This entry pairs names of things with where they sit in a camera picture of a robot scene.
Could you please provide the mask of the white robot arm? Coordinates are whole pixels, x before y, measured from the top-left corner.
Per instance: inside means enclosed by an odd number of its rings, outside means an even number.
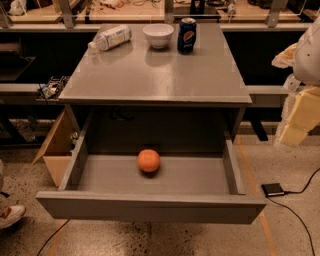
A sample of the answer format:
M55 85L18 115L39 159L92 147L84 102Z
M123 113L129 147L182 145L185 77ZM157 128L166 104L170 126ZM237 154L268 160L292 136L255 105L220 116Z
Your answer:
M279 147L298 146L320 124L320 17L272 60L278 68L292 67L283 84L289 93L276 132Z

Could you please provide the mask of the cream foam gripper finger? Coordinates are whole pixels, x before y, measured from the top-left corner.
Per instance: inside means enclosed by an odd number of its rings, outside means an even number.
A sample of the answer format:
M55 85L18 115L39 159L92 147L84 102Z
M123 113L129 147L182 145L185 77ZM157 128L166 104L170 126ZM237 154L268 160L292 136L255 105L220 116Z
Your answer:
M308 87L295 95L295 102L280 133L279 143L298 146L320 123L320 88Z
M288 46L285 50L280 52L278 55L274 57L271 64L277 68L288 68L292 67L294 63L294 54L296 50L297 44L294 43Z

